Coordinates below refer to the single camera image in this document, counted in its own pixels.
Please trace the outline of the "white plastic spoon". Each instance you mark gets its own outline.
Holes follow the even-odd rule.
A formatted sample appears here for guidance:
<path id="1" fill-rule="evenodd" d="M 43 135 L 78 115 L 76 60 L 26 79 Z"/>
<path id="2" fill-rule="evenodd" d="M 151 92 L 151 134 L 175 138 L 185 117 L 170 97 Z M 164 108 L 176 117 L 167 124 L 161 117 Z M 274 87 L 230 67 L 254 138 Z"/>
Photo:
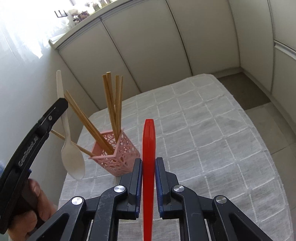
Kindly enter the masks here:
<path id="1" fill-rule="evenodd" d="M 61 150 L 61 159 L 68 174 L 75 180 L 81 180 L 85 174 L 85 162 L 79 148 L 72 143 L 69 120 L 67 116 L 68 102 L 64 98 L 62 74 L 60 70 L 56 72 L 57 96 L 66 101 L 66 110 L 61 115 L 62 126 L 64 129 L 65 140 Z"/>

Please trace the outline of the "red plastic spoon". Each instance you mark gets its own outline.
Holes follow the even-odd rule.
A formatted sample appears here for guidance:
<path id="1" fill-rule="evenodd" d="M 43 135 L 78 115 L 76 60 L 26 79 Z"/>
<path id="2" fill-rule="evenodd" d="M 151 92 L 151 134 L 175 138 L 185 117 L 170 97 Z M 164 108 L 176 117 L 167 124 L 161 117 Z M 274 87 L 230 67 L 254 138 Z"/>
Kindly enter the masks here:
<path id="1" fill-rule="evenodd" d="M 146 119 L 142 136 L 142 194 L 143 194 L 143 240 L 152 240 L 154 214 L 154 172 L 156 158 L 156 132 L 153 119 Z"/>

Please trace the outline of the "pink perforated utensil holder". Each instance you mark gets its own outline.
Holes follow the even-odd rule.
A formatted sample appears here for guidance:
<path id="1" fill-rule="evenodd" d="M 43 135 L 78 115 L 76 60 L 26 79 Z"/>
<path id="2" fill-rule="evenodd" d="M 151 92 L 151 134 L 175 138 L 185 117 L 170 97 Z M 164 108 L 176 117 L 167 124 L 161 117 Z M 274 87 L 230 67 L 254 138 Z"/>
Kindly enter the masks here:
<path id="1" fill-rule="evenodd" d="M 115 177 L 132 172 L 135 159 L 140 158 L 140 153 L 123 129 L 120 132 L 117 142 L 115 142 L 112 131 L 103 132 L 102 135 L 109 144 L 114 147 L 114 153 L 108 155 L 107 152 L 100 147 L 100 144 L 95 141 L 91 151 L 95 156 L 89 159 L 95 161 L 99 166 Z"/>

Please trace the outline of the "wooden chopstick in holder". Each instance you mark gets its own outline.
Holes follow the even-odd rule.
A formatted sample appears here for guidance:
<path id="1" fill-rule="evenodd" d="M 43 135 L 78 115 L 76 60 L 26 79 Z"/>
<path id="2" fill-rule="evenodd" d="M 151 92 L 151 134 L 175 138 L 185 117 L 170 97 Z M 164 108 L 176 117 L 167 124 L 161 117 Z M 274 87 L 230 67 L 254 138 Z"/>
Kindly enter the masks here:
<path id="1" fill-rule="evenodd" d="M 60 133 L 58 133 L 57 131 L 51 130 L 51 133 L 53 133 L 55 136 L 59 137 L 60 139 L 65 140 L 65 137 L 63 135 L 61 135 Z M 88 156 L 90 156 L 90 157 L 94 157 L 95 156 L 94 153 L 92 153 L 89 150 L 87 150 L 87 149 L 85 149 L 85 148 L 83 148 L 83 147 L 75 144 L 74 142 L 72 142 L 72 144 L 75 145 L 79 150 L 81 150 L 81 152 L 87 154 Z"/>

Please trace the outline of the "grey checked tablecloth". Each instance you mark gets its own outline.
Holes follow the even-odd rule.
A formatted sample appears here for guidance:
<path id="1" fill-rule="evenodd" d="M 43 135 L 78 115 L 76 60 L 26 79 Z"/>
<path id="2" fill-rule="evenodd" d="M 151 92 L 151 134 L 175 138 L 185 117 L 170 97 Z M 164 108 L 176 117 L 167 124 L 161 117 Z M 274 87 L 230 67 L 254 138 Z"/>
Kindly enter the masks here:
<path id="1" fill-rule="evenodd" d="M 287 196 L 272 157 L 245 111 L 210 74 L 123 102 L 122 127 L 140 150 L 146 119 L 156 127 L 157 156 L 198 195 L 224 195 L 272 240 L 293 240 Z"/>

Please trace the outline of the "black dish rack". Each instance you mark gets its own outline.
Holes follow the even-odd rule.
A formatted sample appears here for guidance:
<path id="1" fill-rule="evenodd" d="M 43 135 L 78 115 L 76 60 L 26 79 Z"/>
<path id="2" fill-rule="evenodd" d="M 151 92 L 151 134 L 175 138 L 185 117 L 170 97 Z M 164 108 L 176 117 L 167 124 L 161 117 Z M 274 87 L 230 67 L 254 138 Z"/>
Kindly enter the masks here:
<path id="1" fill-rule="evenodd" d="M 55 13 L 57 18 L 63 18 L 63 17 L 68 16 L 68 13 L 65 12 L 64 10 L 57 10 L 57 11 L 54 11 L 54 13 Z"/>

